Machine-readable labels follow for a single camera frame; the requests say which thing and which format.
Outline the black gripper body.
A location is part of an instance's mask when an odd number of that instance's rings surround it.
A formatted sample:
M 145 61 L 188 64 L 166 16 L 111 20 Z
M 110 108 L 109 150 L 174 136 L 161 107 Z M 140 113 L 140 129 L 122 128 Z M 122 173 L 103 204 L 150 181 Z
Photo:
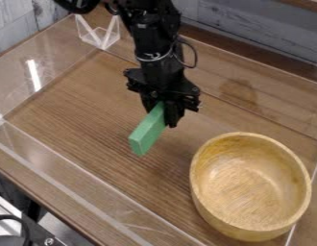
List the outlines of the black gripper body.
M 124 70 L 126 87 L 141 96 L 148 94 L 161 101 L 181 101 L 184 108 L 197 111 L 200 89 L 184 76 L 184 66 L 174 58 L 141 62 L 140 68 Z

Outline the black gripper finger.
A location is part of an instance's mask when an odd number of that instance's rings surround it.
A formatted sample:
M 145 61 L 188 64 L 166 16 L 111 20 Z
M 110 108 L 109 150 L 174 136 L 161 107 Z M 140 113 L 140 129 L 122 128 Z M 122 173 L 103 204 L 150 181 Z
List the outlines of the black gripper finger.
M 174 128 L 177 121 L 184 116 L 184 105 L 182 102 L 176 101 L 165 101 L 164 102 L 164 118 L 165 118 L 165 124 Z
M 157 98 L 152 98 L 148 94 L 141 95 L 142 107 L 146 112 L 154 108 L 154 106 L 161 103 L 161 100 Z

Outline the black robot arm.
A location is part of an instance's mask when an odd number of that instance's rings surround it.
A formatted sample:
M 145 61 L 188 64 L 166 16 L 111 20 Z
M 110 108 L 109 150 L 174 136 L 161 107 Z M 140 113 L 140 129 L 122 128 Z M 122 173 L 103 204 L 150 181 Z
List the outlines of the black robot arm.
M 162 106 L 164 124 L 174 127 L 186 111 L 200 105 L 200 89 L 185 78 L 196 67 L 184 61 L 188 42 L 178 35 L 181 14 L 172 0 L 53 0 L 67 12 L 86 14 L 98 6 L 118 16 L 134 42 L 137 68 L 124 70 L 126 87 L 146 110 Z

